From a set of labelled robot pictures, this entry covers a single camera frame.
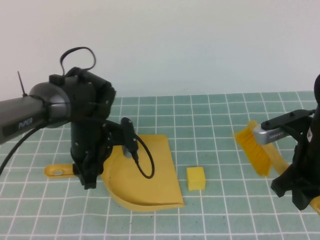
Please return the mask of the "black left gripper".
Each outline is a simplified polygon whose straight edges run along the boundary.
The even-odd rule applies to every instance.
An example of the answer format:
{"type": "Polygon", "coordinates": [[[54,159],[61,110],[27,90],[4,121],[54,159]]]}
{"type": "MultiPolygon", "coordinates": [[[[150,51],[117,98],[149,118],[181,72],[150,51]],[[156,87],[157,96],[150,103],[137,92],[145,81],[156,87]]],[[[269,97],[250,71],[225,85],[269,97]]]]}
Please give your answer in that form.
{"type": "Polygon", "coordinates": [[[112,149],[111,134],[102,123],[89,120],[71,123],[73,174],[85,190],[97,187],[97,178],[112,149]]]}

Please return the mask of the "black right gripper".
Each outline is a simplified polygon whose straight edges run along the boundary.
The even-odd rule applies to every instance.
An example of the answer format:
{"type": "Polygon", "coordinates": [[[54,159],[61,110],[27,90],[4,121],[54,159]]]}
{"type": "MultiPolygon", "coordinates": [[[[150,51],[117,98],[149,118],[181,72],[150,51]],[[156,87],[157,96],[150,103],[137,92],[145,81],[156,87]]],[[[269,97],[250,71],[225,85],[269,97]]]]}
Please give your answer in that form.
{"type": "Polygon", "coordinates": [[[292,202],[304,210],[320,195],[320,117],[303,120],[303,131],[296,135],[297,145],[291,165],[271,183],[278,197],[291,191],[292,202]]]}

